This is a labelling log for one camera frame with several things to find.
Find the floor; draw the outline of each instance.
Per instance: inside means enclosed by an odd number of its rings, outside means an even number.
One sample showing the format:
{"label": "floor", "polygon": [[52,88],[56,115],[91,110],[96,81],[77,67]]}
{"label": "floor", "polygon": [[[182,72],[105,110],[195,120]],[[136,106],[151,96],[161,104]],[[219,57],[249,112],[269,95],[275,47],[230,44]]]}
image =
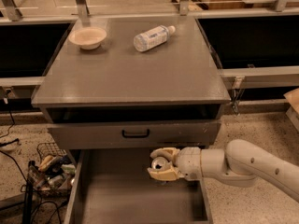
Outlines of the floor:
{"label": "floor", "polygon": [[[299,166],[299,132],[295,130],[285,115],[288,104],[285,102],[260,102],[258,105],[244,103],[240,115],[236,116],[228,106],[221,118],[222,125],[217,140],[210,148],[224,148],[231,140],[241,138],[262,147],[268,152]],[[13,156],[26,174],[29,160],[39,164],[36,148],[40,143],[52,142],[47,132],[47,123],[39,112],[13,113],[15,125],[9,135],[0,139],[8,142],[19,138],[20,142],[1,147]],[[7,133],[11,124],[9,114],[0,114],[0,136]],[[0,200],[20,194],[24,184],[14,162],[0,154]],[[299,223],[299,203],[285,193],[259,179],[251,188],[236,188],[205,179],[206,192],[215,224],[295,224]],[[65,199],[57,199],[57,204]],[[64,220],[66,207],[60,209]],[[47,223],[55,211],[53,204],[45,204],[38,211],[34,223]],[[0,213],[1,223],[21,223],[21,207]],[[59,223],[57,214],[51,223]]]}

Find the drawer handle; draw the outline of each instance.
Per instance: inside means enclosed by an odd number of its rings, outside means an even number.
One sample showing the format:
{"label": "drawer handle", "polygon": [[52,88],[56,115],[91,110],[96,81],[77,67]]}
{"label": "drawer handle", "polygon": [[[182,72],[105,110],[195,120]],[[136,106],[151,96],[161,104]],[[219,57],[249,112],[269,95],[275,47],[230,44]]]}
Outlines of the drawer handle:
{"label": "drawer handle", "polygon": [[150,136],[150,130],[147,129],[146,133],[128,133],[125,130],[122,130],[122,137],[124,138],[147,138]]}

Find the cabinet top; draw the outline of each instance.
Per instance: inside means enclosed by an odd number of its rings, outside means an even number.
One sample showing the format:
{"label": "cabinet top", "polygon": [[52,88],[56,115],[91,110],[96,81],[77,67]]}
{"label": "cabinet top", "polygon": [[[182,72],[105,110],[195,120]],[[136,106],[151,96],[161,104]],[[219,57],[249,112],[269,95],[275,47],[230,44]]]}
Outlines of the cabinet top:
{"label": "cabinet top", "polygon": [[[194,17],[91,18],[107,30],[98,49],[68,40],[36,91],[37,107],[127,104],[223,104],[227,90]],[[74,29],[85,25],[77,21]],[[176,27],[162,45],[138,52],[133,38],[158,25]]]}

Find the electrical outlet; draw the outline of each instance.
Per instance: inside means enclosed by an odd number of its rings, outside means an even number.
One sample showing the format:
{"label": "electrical outlet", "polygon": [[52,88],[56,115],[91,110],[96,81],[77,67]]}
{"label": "electrical outlet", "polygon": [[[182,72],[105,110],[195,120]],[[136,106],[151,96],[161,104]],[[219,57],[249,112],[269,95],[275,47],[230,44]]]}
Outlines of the electrical outlet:
{"label": "electrical outlet", "polygon": [[4,94],[7,96],[8,99],[15,99],[16,94],[12,87],[2,87]]}

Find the gray drawer front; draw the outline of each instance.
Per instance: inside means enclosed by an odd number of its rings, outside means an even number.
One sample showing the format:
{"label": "gray drawer front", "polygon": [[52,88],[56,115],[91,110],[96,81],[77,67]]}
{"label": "gray drawer front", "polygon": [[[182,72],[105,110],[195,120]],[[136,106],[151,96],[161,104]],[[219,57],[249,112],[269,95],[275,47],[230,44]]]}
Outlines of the gray drawer front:
{"label": "gray drawer front", "polygon": [[49,131],[64,149],[152,147],[158,143],[202,143],[215,141],[218,120],[142,123],[51,124]]}

